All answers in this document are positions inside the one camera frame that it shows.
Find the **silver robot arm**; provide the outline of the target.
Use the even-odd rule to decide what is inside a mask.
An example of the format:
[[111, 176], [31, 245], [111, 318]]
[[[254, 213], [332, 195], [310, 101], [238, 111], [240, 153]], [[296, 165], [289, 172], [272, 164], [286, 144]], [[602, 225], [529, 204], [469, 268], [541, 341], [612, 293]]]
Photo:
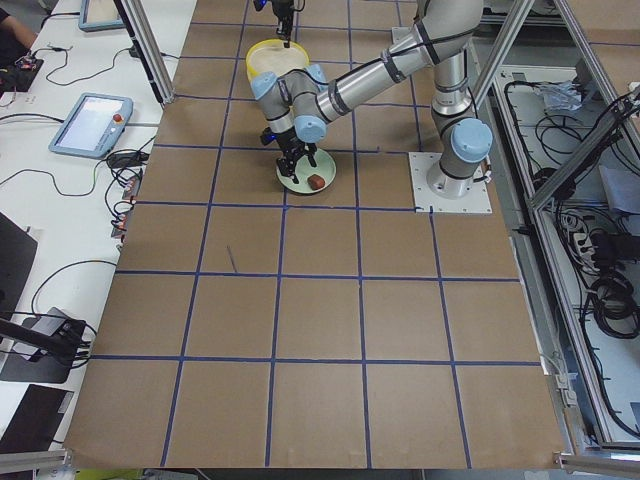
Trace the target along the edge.
[[443, 198], [465, 196], [493, 143], [491, 129], [476, 115], [466, 71], [466, 48], [483, 8], [481, 1], [420, 1], [405, 36], [334, 79], [318, 64], [256, 75], [250, 85], [267, 122], [260, 141], [277, 143], [276, 175], [283, 187], [304, 194], [326, 188], [333, 179], [319, 171], [325, 154], [317, 145], [329, 124], [431, 68], [431, 116], [443, 151], [428, 170], [428, 186]]

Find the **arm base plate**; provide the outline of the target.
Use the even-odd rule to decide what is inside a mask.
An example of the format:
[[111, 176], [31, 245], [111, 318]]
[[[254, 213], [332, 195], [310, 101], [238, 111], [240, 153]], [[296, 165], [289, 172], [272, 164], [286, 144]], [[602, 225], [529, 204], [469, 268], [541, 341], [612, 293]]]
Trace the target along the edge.
[[464, 180], [447, 177], [439, 152], [409, 152], [414, 210], [418, 213], [490, 215], [492, 207], [482, 165]]

